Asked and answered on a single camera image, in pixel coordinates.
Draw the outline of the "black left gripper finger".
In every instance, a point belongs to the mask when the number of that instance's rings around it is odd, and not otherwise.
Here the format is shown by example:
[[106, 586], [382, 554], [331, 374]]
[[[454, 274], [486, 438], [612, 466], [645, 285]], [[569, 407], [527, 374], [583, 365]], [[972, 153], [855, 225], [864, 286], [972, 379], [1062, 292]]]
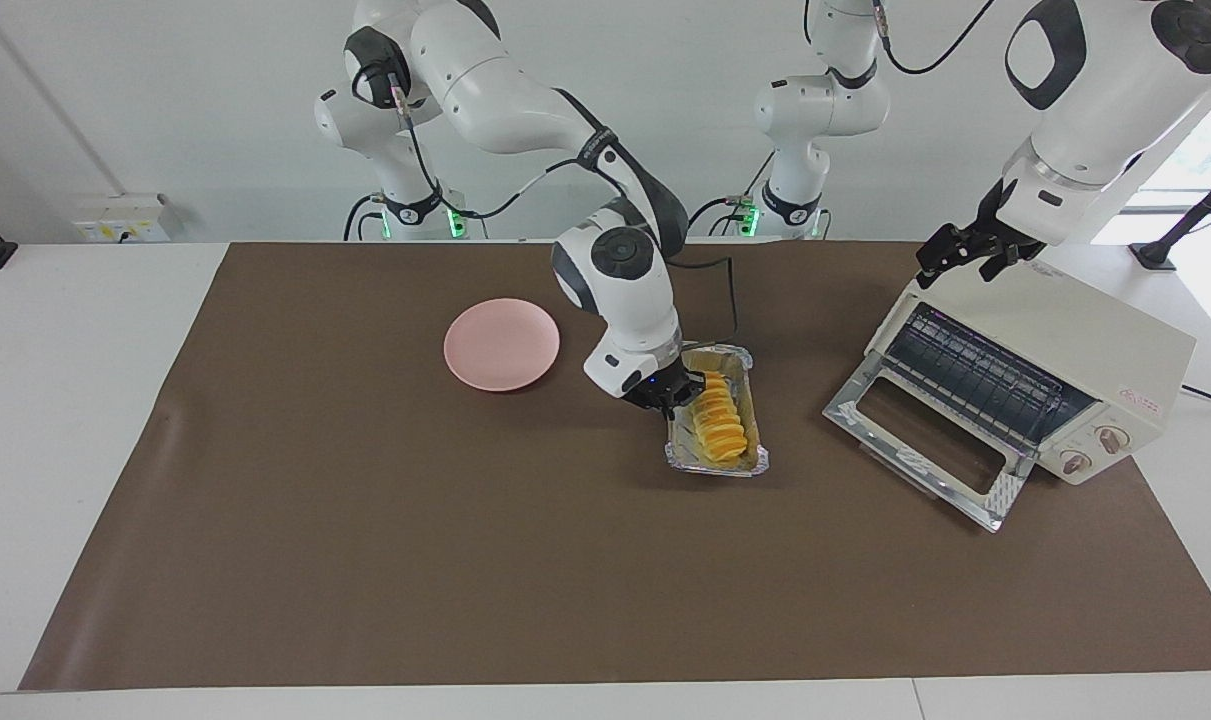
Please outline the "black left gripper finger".
[[962, 227], [957, 227], [957, 225], [942, 225], [916, 252], [917, 261], [919, 261], [919, 255], [926, 258], [960, 255], [962, 258], [966, 258], [966, 232]]
[[969, 265], [975, 258], [960, 255], [947, 255], [939, 258], [926, 258], [919, 255], [919, 288], [922, 290], [929, 290], [929, 288], [942, 277], [943, 273], [951, 272], [951, 270], [960, 266]]

